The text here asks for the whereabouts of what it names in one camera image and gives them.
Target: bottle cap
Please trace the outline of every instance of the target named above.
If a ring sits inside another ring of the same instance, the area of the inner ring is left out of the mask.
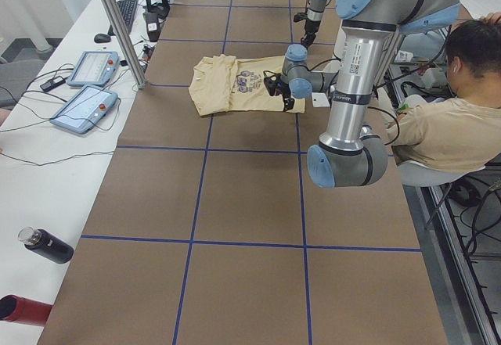
[[[40,239],[41,233],[32,227],[27,226],[19,232],[17,239],[28,246],[36,245]]]

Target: human hand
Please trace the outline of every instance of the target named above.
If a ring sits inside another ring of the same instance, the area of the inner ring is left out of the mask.
[[[489,13],[487,16],[483,16],[481,20],[487,24],[501,24],[501,12]]]

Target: chair backrest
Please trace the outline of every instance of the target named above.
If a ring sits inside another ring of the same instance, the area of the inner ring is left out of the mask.
[[[398,171],[402,179],[402,184],[406,186],[431,187],[450,183],[463,177],[465,173],[449,173],[447,171],[436,171],[417,161],[407,160],[398,165]]]

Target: white chair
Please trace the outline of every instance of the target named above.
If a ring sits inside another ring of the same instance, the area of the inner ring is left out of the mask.
[[[481,171],[485,167],[481,167],[475,171]],[[430,218],[426,221],[424,228],[426,229],[428,225],[433,220],[434,216],[440,210],[440,207],[447,199],[447,195],[451,191],[452,183],[463,177],[464,175],[471,172],[466,173],[449,173],[447,171],[436,171],[435,169],[431,169],[422,163],[418,163],[417,161],[407,160],[398,165],[398,171],[400,171],[400,177],[402,179],[402,184],[406,186],[414,186],[414,187],[433,187],[439,185],[447,185],[445,187],[445,191],[438,201],[435,209],[430,215]]]

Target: printed graphic on shirt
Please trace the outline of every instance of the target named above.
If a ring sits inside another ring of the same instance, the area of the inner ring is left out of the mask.
[[[263,78],[260,74],[244,70],[236,75],[233,92],[248,93],[258,90],[262,86]]]

